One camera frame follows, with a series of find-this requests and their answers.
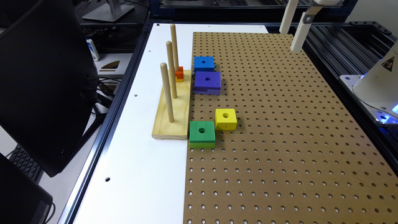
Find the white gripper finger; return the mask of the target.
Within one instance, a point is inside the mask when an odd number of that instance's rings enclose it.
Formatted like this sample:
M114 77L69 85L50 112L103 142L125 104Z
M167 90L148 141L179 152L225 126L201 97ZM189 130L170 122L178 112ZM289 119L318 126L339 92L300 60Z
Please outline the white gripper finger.
M282 22L281 22L280 28L279 28L279 32L281 34L288 33L288 31L290 29L290 25L292 23L292 19L294 17L295 10L297 8L298 1L299 0L289 0L288 1L285 11L284 11Z
M297 30L294 35L294 39L290 46L292 52L299 53L301 51L302 46L305 42L305 39L311 27L310 19L311 17L306 15L305 12L302 14L302 17L300 19L300 22L298 24Z

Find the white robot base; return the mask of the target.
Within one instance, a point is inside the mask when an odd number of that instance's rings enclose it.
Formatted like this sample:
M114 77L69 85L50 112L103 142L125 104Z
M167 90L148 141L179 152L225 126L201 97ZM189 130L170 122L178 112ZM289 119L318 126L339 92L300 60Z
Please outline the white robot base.
M340 80L376 124L397 125L397 44L364 75Z

